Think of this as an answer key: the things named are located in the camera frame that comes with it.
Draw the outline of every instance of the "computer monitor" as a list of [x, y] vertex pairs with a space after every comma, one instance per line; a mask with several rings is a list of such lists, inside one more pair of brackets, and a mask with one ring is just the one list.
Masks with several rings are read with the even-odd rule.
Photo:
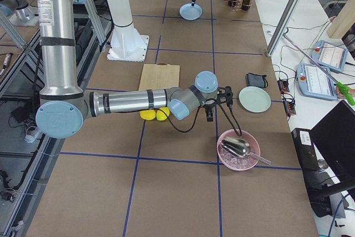
[[341, 181], [326, 194], [348, 190], [355, 200], [355, 111], [340, 101], [310, 131], [315, 146]]

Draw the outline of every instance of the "white desk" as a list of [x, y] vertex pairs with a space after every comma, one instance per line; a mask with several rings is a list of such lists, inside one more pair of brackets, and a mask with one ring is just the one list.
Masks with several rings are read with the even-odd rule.
[[[259, 12], [260, 20], [263, 24], [271, 24], [276, 26], [283, 10], [288, 2], [288, 0], [255, 0], [257, 4], [257, 9]], [[318, 0], [301, 0], [288, 24], [289, 27], [296, 28], [312, 28], [315, 26], [320, 26], [328, 20], [323, 8], [319, 4]], [[306, 30], [306, 29], [290, 29], [288, 36], [297, 43], [300, 47], [312, 48], [313, 40], [320, 32], [320, 27]], [[263, 26], [265, 38], [267, 44], [269, 44], [271, 35], [267, 31], [274, 32], [275, 27]], [[341, 39], [330, 39], [326, 31], [323, 32], [320, 39], [330, 41], [335, 44], [342, 44]], [[292, 46], [287, 40], [281, 38], [274, 54], [272, 55], [272, 63], [280, 66], [281, 70], [286, 72], [289, 77], [294, 77], [295, 73], [291, 70], [284, 68], [280, 65], [280, 50], [282, 46]], [[282, 50], [282, 63], [291, 69], [296, 70], [298, 64], [301, 62], [308, 63], [308, 59], [304, 58], [303, 55], [294, 51], [290, 48], [284, 47]], [[347, 57], [348, 62], [354, 63], [353, 58], [349, 54]], [[355, 75], [355, 67], [351, 65], [346, 65], [344, 72]], [[355, 78], [348, 77], [343, 74], [334, 74], [334, 77], [338, 79], [343, 84], [355, 82]], [[307, 128], [311, 129], [315, 126], [337, 103], [338, 101], [326, 101], [316, 98], [304, 97], [301, 95], [297, 84], [294, 86], [294, 80], [290, 80], [290, 93], [295, 97], [296, 100], [296, 112], [297, 115], [292, 116], [289, 120], [290, 130], [297, 128]], [[354, 207], [354, 202], [350, 197], [347, 197], [350, 205]], [[347, 234], [350, 236], [355, 236], [355, 213], [352, 211], [346, 211], [346, 219], [337, 219], [338, 223], [345, 224], [345, 227], [337, 228], [333, 227], [331, 236], [341, 236], [341, 234]], [[317, 223], [318, 232], [321, 235], [328, 235], [329, 226], [332, 217], [326, 216], [324, 218], [318, 218], [315, 216], [315, 221]]]

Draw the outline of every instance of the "metal scoop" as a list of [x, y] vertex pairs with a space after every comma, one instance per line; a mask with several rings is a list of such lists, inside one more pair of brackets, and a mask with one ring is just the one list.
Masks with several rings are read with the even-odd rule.
[[271, 165], [271, 161], [253, 153], [249, 143], [244, 139], [226, 137], [226, 139], [222, 140], [221, 146], [235, 157], [245, 158], [250, 155], [267, 165]]

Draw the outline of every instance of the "label on robot arm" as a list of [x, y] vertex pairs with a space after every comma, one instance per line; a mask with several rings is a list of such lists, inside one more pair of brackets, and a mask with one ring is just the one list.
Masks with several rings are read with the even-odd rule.
[[303, 145], [312, 145], [309, 132], [300, 130], [300, 140]]
[[54, 26], [53, 1], [38, 1], [39, 25]]

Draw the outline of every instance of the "plate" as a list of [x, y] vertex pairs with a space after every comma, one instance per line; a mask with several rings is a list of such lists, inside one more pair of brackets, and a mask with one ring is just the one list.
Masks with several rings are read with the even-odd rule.
[[258, 162], [257, 159], [251, 156], [245, 158], [237, 158], [222, 148], [221, 146], [222, 140], [225, 139], [227, 136], [244, 139], [249, 143], [251, 151], [257, 155], [260, 155], [259, 143], [255, 140], [255, 138], [250, 133], [242, 130], [242, 137], [239, 137], [235, 134], [234, 130], [227, 130], [226, 132], [221, 134], [221, 136], [217, 141], [217, 154], [221, 162], [223, 163], [223, 165], [225, 165], [226, 167], [232, 170], [238, 170], [238, 171], [253, 168]]
[[180, 8], [180, 15], [188, 21], [193, 21], [200, 18], [202, 15], [202, 8], [195, 4], [194, 6], [191, 3], [185, 4]]
[[243, 88], [239, 93], [239, 101], [246, 110], [254, 113], [267, 111], [271, 106], [269, 94], [255, 86]]

